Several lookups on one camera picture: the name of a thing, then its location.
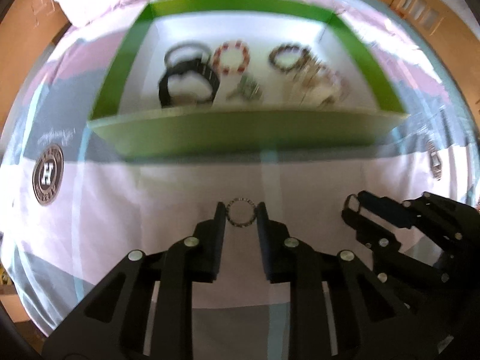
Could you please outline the plaid bed sheet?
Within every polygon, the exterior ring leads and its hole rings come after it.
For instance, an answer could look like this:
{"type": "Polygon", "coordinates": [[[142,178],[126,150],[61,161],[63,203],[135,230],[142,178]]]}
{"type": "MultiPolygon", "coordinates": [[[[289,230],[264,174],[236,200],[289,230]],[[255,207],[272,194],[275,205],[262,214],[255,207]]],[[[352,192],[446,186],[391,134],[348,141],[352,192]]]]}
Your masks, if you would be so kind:
{"type": "Polygon", "coordinates": [[[367,211],[357,194],[402,203],[432,193],[478,211],[479,130],[465,98],[422,36],[375,0],[293,0],[338,15],[391,82],[408,116],[373,144],[118,154],[89,116],[126,33],[158,1],[116,8],[65,35],[38,73],[1,163],[1,261],[47,339],[131,251],[167,250],[224,203],[219,273],[193,284],[192,359],[290,359],[290,287],[266,278],[260,203],[314,250],[351,250],[394,295],[343,209],[394,233],[410,258],[432,266],[442,251],[418,229],[367,211]]]}

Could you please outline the black wristband watch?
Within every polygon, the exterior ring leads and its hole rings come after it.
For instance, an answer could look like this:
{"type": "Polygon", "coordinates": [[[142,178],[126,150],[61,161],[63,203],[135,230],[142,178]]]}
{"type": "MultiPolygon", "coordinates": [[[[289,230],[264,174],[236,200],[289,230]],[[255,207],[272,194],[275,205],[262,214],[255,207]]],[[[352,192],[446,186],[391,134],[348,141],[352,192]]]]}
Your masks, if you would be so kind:
{"type": "Polygon", "coordinates": [[[162,108],[214,102],[220,77],[200,57],[183,60],[167,67],[158,84],[162,108]]]}

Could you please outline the thin metal bangle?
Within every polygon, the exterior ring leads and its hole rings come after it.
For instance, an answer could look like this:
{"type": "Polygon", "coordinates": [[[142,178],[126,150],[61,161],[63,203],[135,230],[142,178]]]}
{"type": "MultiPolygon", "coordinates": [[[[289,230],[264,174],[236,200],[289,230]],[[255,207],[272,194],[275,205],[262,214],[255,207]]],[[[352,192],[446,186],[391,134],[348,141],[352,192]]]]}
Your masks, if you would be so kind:
{"type": "Polygon", "coordinates": [[[199,41],[183,41],[170,47],[163,57],[166,68],[173,67],[176,63],[190,59],[209,61],[212,57],[210,46],[199,41]]]}

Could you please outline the green cardboard box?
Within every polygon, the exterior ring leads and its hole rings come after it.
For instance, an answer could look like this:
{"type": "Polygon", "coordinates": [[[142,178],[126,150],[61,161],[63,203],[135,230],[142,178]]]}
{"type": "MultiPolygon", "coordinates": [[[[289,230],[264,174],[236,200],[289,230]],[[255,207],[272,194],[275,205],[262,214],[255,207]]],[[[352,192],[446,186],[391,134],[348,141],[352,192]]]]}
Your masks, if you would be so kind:
{"type": "Polygon", "coordinates": [[[333,11],[293,0],[160,0],[145,6],[109,67],[90,129],[126,158],[367,146],[407,118],[385,72],[333,11]],[[220,77],[214,102],[162,108],[167,50],[199,41],[220,77]],[[334,104],[283,102],[287,74],[326,64],[334,104]]]}

